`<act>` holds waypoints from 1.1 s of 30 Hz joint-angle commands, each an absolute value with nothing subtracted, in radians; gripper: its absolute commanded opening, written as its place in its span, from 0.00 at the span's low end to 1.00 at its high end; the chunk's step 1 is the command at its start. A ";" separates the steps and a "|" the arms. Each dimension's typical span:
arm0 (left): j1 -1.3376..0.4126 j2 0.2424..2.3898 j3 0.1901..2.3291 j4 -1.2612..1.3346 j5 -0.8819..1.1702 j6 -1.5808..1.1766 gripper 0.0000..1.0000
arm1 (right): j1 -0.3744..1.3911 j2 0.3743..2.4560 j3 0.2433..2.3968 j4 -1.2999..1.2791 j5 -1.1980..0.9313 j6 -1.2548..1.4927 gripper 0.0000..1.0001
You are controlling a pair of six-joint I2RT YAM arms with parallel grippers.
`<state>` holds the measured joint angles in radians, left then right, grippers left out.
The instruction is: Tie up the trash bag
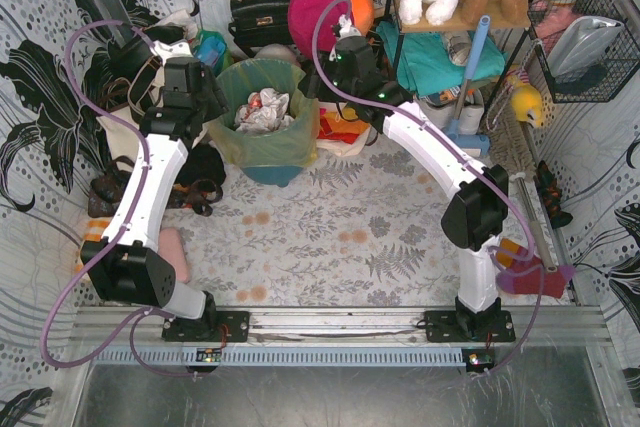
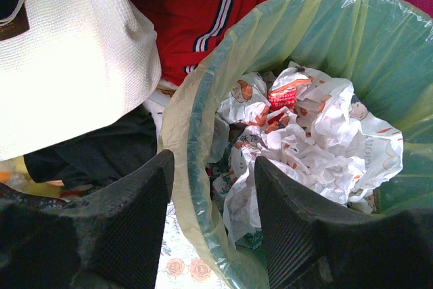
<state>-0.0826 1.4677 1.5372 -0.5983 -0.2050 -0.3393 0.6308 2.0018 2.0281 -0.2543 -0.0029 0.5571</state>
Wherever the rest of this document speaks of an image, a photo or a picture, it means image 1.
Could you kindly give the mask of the yellow-green trash bag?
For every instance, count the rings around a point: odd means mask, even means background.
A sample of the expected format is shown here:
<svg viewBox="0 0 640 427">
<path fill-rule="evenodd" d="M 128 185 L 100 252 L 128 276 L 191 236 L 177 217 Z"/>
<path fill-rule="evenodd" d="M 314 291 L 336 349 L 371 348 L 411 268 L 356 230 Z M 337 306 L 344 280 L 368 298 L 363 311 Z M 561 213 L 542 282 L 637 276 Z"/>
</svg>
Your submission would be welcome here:
<svg viewBox="0 0 640 427">
<path fill-rule="evenodd" d="M 304 72 L 276 59 L 249 59 L 233 64 L 217 77 L 228 104 L 228 112 L 208 124 L 208 133 L 225 160 L 240 168 L 308 167 L 317 159 L 319 105 L 298 89 Z M 250 134 L 235 126 L 237 111 L 249 95 L 272 88 L 289 96 L 289 126 L 270 133 Z"/>
</svg>

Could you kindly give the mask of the teal plastic trash bin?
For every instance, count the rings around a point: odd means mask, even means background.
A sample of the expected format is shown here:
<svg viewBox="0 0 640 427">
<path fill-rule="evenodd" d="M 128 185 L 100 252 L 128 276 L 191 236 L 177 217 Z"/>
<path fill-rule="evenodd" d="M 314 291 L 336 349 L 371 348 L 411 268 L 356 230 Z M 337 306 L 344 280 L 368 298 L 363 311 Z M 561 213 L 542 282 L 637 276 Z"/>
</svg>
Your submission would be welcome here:
<svg viewBox="0 0 640 427">
<path fill-rule="evenodd" d="M 256 166 L 246 167 L 242 172 L 251 180 L 262 185 L 286 187 L 303 171 L 299 166 Z"/>
</svg>

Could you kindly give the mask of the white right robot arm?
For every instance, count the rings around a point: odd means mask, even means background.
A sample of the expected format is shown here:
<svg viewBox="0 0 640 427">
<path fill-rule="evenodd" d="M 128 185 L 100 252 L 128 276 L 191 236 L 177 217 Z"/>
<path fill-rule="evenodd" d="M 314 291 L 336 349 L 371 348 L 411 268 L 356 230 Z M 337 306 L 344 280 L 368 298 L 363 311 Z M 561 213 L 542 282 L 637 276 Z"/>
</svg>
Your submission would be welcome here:
<svg viewBox="0 0 640 427">
<path fill-rule="evenodd" d="M 436 180 L 449 204 L 442 230 L 459 255 L 460 287 L 451 310 L 426 315 L 432 342 L 512 342 L 516 335 L 497 289 L 497 250 L 508 213 L 508 176 L 469 156 L 421 112 L 411 94 L 376 67 L 365 37 L 340 37 L 332 51 L 312 49 L 306 91 L 351 104 L 359 119 L 406 149 Z"/>
</svg>

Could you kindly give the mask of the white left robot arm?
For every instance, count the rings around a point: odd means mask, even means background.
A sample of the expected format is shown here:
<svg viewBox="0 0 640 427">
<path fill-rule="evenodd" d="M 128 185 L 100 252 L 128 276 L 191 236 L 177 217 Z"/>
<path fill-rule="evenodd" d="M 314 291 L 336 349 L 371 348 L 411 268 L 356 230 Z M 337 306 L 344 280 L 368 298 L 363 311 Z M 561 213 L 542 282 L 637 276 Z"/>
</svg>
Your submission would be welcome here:
<svg viewBox="0 0 640 427">
<path fill-rule="evenodd" d="M 162 309 L 173 315 L 168 341 L 209 341 L 221 324 L 213 296 L 177 280 L 157 252 L 161 220 L 171 189 L 204 123 L 226 111 L 212 69 L 185 41 L 153 43 L 162 62 L 162 104 L 146 110 L 134 132 L 138 156 L 122 201 L 98 242 L 88 242 L 81 260 L 101 299 Z"/>
</svg>

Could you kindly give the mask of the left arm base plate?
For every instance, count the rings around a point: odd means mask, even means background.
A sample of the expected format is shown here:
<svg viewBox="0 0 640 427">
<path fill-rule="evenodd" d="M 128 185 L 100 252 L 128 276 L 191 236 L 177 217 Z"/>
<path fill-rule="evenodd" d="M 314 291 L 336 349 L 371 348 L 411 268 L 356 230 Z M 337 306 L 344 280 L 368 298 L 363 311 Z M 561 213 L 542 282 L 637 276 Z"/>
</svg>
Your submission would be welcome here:
<svg viewBox="0 0 640 427">
<path fill-rule="evenodd" d="M 161 337 L 167 342 L 221 343 L 223 335 L 230 343 L 247 341 L 250 313 L 248 311 L 219 311 L 215 326 L 204 320 L 176 318 L 166 320 Z"/>
</svg>

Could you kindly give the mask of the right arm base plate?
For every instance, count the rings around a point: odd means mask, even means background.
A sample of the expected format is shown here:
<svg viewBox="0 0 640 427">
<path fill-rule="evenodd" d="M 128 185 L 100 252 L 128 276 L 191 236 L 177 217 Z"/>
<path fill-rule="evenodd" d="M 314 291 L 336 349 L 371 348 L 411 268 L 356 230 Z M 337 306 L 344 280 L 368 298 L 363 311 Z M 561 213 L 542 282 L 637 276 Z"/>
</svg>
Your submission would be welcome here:
<svg viewBox="0 0 640 427">
<path fill-rule="evenodd" d="M 489 316 L 459 315 L 453 310 L 426 311 L 427 340 L 434 343 L 510 343 L 516 333 L 509 311 Z"/>
</svg>

